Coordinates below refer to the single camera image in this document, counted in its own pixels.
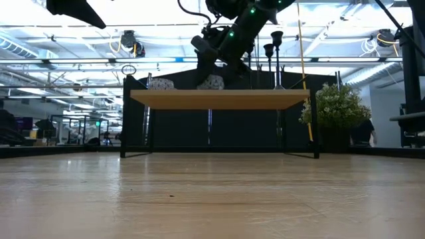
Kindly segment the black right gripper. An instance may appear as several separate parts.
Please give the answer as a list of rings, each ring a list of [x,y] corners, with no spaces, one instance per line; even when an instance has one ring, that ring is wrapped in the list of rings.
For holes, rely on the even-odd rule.
[[[225,89],[251,89],[251,71],[242,57],[252,49],[252,37],[233,28],[203,29],[203,33],[191,40],[197,54],[195,85],[202,84],[220,60],[226,64],[222,69]]]

